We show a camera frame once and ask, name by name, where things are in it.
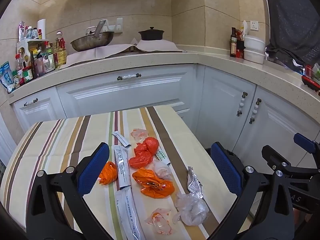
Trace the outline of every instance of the wall socket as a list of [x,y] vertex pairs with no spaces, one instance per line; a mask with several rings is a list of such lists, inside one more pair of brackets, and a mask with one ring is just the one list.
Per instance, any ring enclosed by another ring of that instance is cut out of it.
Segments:
[[258,21],[250,21],[250,30],[258,31],[259,30],[259,22]]

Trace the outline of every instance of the cabinet handle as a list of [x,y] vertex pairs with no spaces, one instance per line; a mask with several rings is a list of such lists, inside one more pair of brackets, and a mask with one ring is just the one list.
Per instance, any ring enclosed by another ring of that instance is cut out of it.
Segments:
[[256,117],[256,114],[258,112],[258,108],[259,108],[259,104],[260,103],[261,103],[261,99],[258,98],[257,102],[256,102],[256,105],[254,106],[254,109],[252,110],[252,115],[251,115],[249,124],[252,124],[252,122],[254,122],[254,118]]
[[137,73],[135,75],[127,75],[127,76],[118,76],[117,80],[125,80],[125,79],[130,79],[130,78],[137,78],[137,77],[141,77],[141,74]]
[[237,112],[237,116],[240,116],[242,114],[242,107],[244,106],[244,99],[245,97],[248,95],[247,92],[243,92],[242,96],[241,96],[241,101],[239,103],[239,108],[238,108],[238,112]]
[[35,102],[38,102],[38,98],[34,99],[33,101],[30,102],[25,102],[23,106],[30,106],[31,104],[34,104]]

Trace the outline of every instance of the clear plastic bag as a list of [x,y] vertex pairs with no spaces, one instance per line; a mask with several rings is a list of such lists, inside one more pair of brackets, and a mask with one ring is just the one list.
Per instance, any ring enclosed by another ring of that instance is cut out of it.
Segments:
[[153,170],[155,174],[161,179],[172,180],[171,169],[162,161],[159,161],[154,158],[153,162],[150,163],[146,168]]
[[209,212],[205,201],[198,198],[195,193],[182,194],[178,192],[174,205],[178,209],[178,213],[172,219],[174,224],[181,219],[187,226],[198,226],[203,223]]
[[142,143],[146,138],[148,138],[148,131],[143,129],[133,129],[131,135],[137,143]]
[[168,216],[170,209],[157,208],[145,222],[149,225],[154,225],[156,231],[163,235],[171,235],[173,230],[169,225]]

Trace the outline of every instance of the blue gripper pad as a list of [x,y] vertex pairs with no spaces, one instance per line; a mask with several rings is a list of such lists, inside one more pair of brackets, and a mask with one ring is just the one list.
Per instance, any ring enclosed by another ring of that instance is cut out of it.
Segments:
[[108,159],[109,146],[104,143],[79,176],[78,193],[80,196],[90,193]]
[[211,158],[229,191],[239,197],[242,193],[241,176],[217,143],[211,146]]
[[309,140],[307,137],[304,137],[302,134],[296,133],[293,137],[293,141],[308,153],[316,153],[316,146],[314,142]]

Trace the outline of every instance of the striped tablecloth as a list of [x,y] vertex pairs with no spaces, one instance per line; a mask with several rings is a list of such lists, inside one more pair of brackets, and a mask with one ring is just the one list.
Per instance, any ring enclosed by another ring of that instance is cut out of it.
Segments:
[[[132,179],[132,194],[138,217],[146,239],[163,239],[144,220],[156,208],[170,208],[170,221],[174,234],[166,239],[205,240],[221,222],[236,199],[226,187],[210,156],[200,145],[183,120],[170,106],[137,108],[112,113],[88,115],[57,121],[40,122],[33,125],[20,141],[5,171],[0,187],[0,201],[9,214],[22,226],[26,226],[26,206],[32,182],[39,170],[48,174],[64,171],[68,166],[76,166],[89,156],[101,142],[110,147],[110,161],[115,161],[112,145],[118,139],[111,133],[120,133],[130,141],[129,158],[134,156],[135,141],[130,132],[134,128],[148,130],[149,136],[159,140],[167,153],[177,191],[188,193],[187,167],[192,166],[204,187],[204,199],[210,208],[209,217],[197,227],[174,225],[172,217],[177,212],[174,207],[176,192],[164,199],[153,199],[143,195],[141,187]],[[94,185],[84,199],[108,233],[117,240],[125,240],[125,233],[117,215],[115,192],[116,182],[106,186]],[[72,217],[62,194],[61,205],[71,227],[81,231]]]

